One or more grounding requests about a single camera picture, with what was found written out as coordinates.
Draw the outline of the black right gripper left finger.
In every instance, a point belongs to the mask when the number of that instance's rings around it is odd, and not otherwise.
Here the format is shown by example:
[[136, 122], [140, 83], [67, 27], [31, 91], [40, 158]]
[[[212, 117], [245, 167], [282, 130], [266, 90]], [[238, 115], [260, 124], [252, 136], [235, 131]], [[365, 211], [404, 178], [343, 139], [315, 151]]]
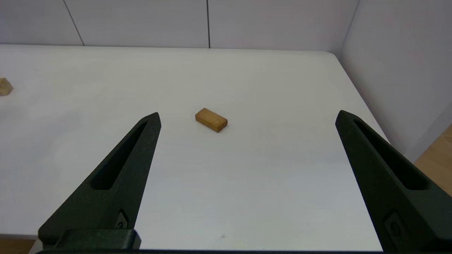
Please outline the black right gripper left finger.
[[39, 228], [45, 245], [66, 230], [134, 229], [161, 129], [160, 116], [142, 118]]

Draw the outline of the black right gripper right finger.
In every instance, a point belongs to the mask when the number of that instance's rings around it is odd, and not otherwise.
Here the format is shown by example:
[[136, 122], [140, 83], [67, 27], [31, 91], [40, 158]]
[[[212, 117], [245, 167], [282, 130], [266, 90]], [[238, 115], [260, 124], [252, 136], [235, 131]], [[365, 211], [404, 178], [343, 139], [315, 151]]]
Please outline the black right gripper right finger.
[[450, 253], [451, 196], [356, 115], [335, 126], [383, 251]]

